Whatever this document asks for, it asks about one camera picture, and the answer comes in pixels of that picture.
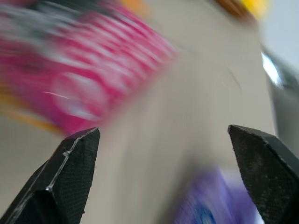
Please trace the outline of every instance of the purple package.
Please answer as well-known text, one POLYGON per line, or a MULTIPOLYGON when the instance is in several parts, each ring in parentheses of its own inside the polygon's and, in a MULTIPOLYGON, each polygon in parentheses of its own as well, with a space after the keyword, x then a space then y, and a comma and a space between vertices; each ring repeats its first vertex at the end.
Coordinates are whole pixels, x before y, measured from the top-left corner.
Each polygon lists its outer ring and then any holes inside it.
POLYGON ((179 206, 174 224, 254 224, 257 209, 242 180, 214 168, 201 173, 179 206))

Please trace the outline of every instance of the table surface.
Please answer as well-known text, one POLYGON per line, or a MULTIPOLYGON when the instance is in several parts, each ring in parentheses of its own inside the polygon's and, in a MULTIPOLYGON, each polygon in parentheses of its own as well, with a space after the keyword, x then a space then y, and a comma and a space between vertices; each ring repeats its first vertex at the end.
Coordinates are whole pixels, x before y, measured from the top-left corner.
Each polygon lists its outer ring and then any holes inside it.
MULTIPOLYGON (((164 224, 200 169, 237 169, 227 127, 274 133, 257 29, 203 0, 149 0, 174 64, 101 129, 82 224, 164 224)), ((61 136, 0 117, 0 214, 61 136)))

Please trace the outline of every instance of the blurry background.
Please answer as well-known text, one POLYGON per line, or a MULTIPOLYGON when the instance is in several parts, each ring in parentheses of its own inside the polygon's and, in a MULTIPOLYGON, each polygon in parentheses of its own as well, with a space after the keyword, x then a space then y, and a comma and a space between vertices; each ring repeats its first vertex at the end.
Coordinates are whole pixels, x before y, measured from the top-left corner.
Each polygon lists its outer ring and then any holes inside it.
MULTIPOLYGON (((299 3, 271 1, 259 24, 240 22, 209 0, 144 4, 144 20, 178 56, 101 128, 81 223, 167 223, 199 170, 237 169, 230 124, 278 134, 299 154, 299 3)), ((0 116, 0 214, 64 137, 15 118, 0 116)))

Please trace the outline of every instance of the pink package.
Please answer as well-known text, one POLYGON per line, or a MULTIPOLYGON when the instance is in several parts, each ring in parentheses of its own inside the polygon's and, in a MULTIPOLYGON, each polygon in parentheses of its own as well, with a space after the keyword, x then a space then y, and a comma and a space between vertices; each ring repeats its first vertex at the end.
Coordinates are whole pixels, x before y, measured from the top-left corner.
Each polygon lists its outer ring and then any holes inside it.
POLYGON ((71 134, 103 125, 173 59, 172 46, 116 3, 90 12, 46 44, 0 39, 5 80, 33 108, 71 134))

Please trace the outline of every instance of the metal object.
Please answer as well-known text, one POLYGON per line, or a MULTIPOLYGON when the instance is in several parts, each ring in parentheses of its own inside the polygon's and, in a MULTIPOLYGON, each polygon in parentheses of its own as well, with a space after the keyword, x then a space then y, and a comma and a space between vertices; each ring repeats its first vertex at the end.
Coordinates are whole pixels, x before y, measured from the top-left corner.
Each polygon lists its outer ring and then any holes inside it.
POLYGON ((299 160, 276 137, 228 128, 242 179, 265 224, 299 223, 299 160))
POLYGON ((64 139, 33 173, 0 224, 79 224, 93 181, 99 139, 97 128, 64 139))

